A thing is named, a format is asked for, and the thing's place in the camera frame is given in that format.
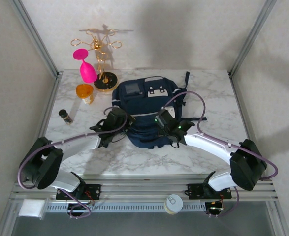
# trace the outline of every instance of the orange plastic cup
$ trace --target orange plastic cup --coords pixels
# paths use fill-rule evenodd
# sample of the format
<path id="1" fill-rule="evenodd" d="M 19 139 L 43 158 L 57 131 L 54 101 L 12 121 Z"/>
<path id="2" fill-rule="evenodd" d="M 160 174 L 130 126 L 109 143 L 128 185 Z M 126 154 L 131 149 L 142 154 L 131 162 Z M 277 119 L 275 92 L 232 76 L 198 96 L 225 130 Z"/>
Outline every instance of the orange plastic cup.
<path id="1" fill-rule="evenodd" d="M 93 91 L 93 86 L 88 84 L 80 84 L 76 87 L 76 95 L 81 98 L 85 104 L 91 104 L 94 101 Z"/>

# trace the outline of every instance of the marble table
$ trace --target marble table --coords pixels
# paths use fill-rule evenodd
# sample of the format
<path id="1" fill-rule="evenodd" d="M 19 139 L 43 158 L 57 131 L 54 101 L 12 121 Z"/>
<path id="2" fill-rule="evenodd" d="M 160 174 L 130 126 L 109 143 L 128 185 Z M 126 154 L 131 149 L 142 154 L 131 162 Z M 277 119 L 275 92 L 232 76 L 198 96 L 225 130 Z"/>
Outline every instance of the marble table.
<path id="1" fill-rule="evenodd" d="M 112 70 L 119 81 L 161 75 L 172 79 L 179 87 L 185 82 L 185 70 Z M 245 128 L 236 99 L 225 70 L 191 70 L 188 91 L 198 92 L 205 100 L 207 121 L 201 128 L 216 136 L 242 141 Z M 61 78 L 55 103 L 49 120 L 46 137 L 53 141 L 89 132 L 89 127 L 105 118 L 103 110 L 111 106 L 111 92 L 95 92 L 91 105 L 84 104 L 75 94 L 75 88 L 83 83 L 79 70 L 65 70 Z M 202 103 L 193 95 L 185 98 L 183 117 L 199 117 Z M 59 117 L 58 111 L 66 109 L 74 119 L 73 124 Z M 103 175 L 181 175 L 208 174 L 222 170 L 227 164 L 219 158 L 197 148 L 181 145 L 154 149 L 139 149 L 125 137 L 108 148 L 81 152 L 61 164 L 61 169 L 77 174 Z"/>

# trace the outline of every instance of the navy backpack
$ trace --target navy backpack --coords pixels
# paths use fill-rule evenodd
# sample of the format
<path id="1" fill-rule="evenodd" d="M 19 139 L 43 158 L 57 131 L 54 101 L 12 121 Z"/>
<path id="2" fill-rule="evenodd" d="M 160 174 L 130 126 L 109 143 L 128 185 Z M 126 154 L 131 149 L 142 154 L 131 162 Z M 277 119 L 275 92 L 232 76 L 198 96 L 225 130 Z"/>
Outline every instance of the navy backpack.
<path id="1" fill-rule="evenodd" d="M 162 76 L 152 76 L 120 83 L 113 91 L 112 105 L 118 106 L 136 121 L 127 132 L 131 142 L 139 148 L 153 149 L 172 144 L 167 137 L 159 137 L 154 115 L 175 95 L 185 92 L 189 72 L 186 72 L 184 88 L 179 88 L 172 80 Z M 166 109 L 178 121 L 182 120 L 183 94 L 172 101 Z"/>

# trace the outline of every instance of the gold jewelry stand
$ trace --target gold jewelry stand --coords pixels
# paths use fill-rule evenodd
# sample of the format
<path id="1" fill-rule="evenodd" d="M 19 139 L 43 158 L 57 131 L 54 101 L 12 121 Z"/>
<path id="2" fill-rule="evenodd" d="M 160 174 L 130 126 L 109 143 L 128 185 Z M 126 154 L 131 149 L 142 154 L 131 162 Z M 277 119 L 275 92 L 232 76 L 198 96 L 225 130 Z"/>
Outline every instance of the gold jewelry stand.
<path id="1" fill-rule="evenodd" d="M 114 36 L 116 32 L 112 29 L 108 29 L 104 32 L 105 36 L 102 40 L 98 40 L 93 33 L 98 32 L 98 29 L 92 28 L 87 29 L 85 31 L 86 34 L 92 36 L 92 42 L 86 43 L 81 41 L 80 39 L 74 39 L 71 41 L 72 46 L 78 46 L 80 44 L 87 44 L 89 45 L 91 50 L 95 50 L 96 53 L 96 59 L 97 59 L 97 71 L 99 71 L 99 74 L 97 75 L 97 80 L 94 82 L 94 86 L 97 90 L 102 92 L 108 92 L 112 91 L 116 88 L 118 85 L 118 78 L 117 76 L 112 72 L 105 72 L 104 66 L 105 62 L 108 59 L 108 53 L 104 52 L 105 48 L 108 48 L 108 46 L 113 47 L 114 49 L 118 49 L 122 47 L 122 43 L 120 41 L 115 41 L 113 43 L 109 43 L 109 37 Z"/>

